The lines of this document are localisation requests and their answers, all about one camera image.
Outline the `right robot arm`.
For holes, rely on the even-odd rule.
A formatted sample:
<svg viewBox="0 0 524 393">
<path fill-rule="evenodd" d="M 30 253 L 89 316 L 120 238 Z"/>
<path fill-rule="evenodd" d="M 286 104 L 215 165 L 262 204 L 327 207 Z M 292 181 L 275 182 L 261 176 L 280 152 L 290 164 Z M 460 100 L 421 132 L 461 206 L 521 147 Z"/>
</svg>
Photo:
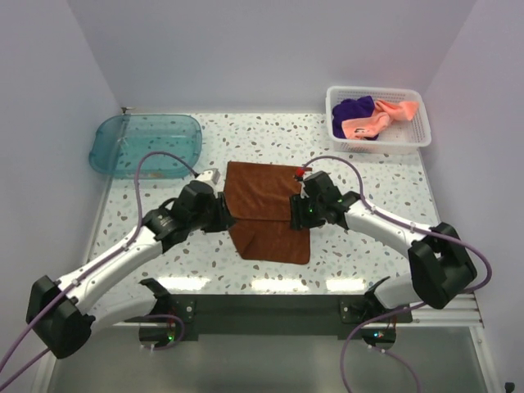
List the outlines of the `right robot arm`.
<svg viewBox="0 0 524 393">
<path fill-rule="evenodd" d="M 400 253 L 409 272 L 383 278 L 365 293 L 364 310 L 374 321 L 383 321 L 394 309 L 422 302 L 444 309 L 477 277 L 477 269 L 455 229 L 441 223 L 418 224 L 367 203 L 357 192 L 341 193 L 329 174 L 295 176 L 300 192 L 291 196 L 291 228 L 300 231 L 325 224 L 362 233 Z"/>
</svg>

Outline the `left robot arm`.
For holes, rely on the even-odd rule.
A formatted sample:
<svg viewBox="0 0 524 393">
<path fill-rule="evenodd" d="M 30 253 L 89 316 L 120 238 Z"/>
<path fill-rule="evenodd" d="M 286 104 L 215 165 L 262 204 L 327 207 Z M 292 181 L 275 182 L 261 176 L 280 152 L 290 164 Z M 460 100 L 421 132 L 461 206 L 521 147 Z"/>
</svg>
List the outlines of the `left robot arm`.
<svg viewBox="0 0 524 393">
<path fill-rule="evenodd" d="M 26 322 L 45 346 L 64 359 L 79 350 L 97 330 L 124 319 L 168 316 L 169 294 L 146 282 L 152 292 L 113 311 L 97 311 L 97 302 L 145 263 L 184 243 L 190 233 L 225 232 L 234 224 L 225 196 L 218 191 L 219 172 L 208 169 L 185 185 L 179 195 L 140 216 L 124 239 L 95 260 L 57 280 L 43 276 L 33 283 Z"/>
</svg>

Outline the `brown towel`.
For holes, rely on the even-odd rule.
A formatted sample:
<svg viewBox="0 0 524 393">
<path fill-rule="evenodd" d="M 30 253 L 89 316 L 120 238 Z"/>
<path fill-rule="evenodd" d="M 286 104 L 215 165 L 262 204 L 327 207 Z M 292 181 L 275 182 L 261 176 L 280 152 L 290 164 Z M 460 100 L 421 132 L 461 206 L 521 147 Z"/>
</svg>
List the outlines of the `brown towel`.
<svg viewBox="0 0 524 393">
<path fill-rule="evenodd" d="M 309 230 L 291 228 L 290 197 L 300 192 L 295 174 L 295 166 L 228 162 L 224 195 L 236 221 L 229 234 L 244 260 L 309 263 Z"/>
</svg>

